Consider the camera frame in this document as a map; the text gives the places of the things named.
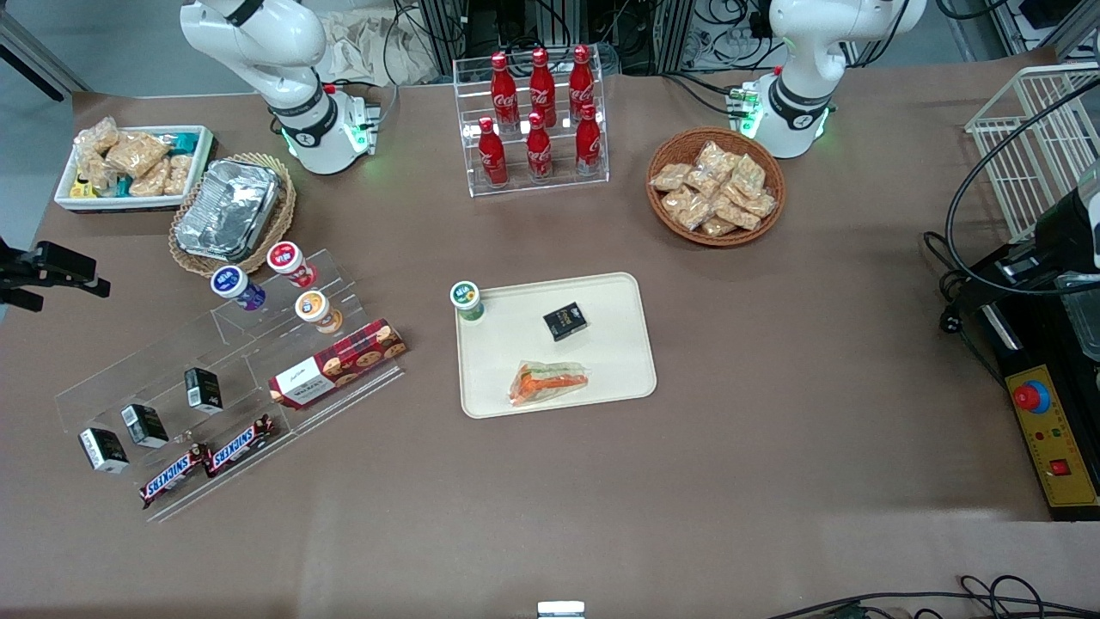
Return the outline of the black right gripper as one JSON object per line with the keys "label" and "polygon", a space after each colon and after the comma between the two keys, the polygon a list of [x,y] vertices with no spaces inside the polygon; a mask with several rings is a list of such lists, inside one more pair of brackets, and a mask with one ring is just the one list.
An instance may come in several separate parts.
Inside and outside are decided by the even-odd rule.
{"label": "black right gripper", "polygon": [[111,283],[98,277],[97,261],[52,242],[38,242],[33,250],[13,248],[1,242],[1,303],[40,312],[44,299],[20,287],[66,286],[95,297],[108,298]]}

